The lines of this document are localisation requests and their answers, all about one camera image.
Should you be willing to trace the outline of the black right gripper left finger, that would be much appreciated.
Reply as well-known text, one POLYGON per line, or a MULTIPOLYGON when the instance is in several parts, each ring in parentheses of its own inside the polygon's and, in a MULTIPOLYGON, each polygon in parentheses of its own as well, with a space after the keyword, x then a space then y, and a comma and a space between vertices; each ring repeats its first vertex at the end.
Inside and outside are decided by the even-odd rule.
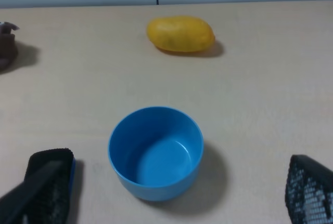
POLYGON ((27 180, 1 197, 1 223, 22 223, 28 205, 60 170, 60 162, 49 162, 27 180))

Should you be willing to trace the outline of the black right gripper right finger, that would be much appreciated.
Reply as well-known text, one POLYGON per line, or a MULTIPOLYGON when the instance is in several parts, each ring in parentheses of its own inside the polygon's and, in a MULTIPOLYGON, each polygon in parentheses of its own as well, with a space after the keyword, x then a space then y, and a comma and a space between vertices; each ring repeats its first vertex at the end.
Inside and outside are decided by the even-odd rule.
POLYGON ((285 205, 292 223, 332 223, 332 170, 307 155, 292 155, 285 205))

